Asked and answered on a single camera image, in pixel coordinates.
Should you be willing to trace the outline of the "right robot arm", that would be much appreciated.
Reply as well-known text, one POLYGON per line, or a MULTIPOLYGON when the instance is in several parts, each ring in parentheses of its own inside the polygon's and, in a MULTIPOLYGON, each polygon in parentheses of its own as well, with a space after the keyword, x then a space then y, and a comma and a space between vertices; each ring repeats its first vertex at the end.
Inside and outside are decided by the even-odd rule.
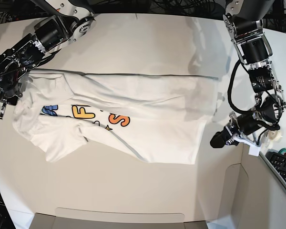
POLYGON ((91 28, 94 12, 86 0, 36 0, 50 14, 13 47, 0 55, 0 119, 8 104, 22 98, 20 79, 54 58, 91 28))

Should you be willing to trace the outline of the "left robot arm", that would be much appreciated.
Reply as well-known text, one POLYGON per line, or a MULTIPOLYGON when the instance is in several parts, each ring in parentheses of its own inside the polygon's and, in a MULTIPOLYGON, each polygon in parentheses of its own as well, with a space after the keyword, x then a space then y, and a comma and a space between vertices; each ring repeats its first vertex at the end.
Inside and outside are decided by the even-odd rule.
POLYGON ((236 49, 236 62, 227 90, 227 99, 232 112, 230 121, 221 132, 217 132, 210 141, 212 148, 245 143, 253 149, 261 145, 261 137, 254 141, 254 135, 260 128, 264 132, 280 130, 279 121, 286 109, 284 91, 276 77, 269 58, 273 52, 263 32, 263 17, 273 5, 271 0, 228 0, 223 20, 236 49), (232 89, 239 66, 249 76, 255 93, 255 105, 249 110, 237 108, 232 101, 232 89))

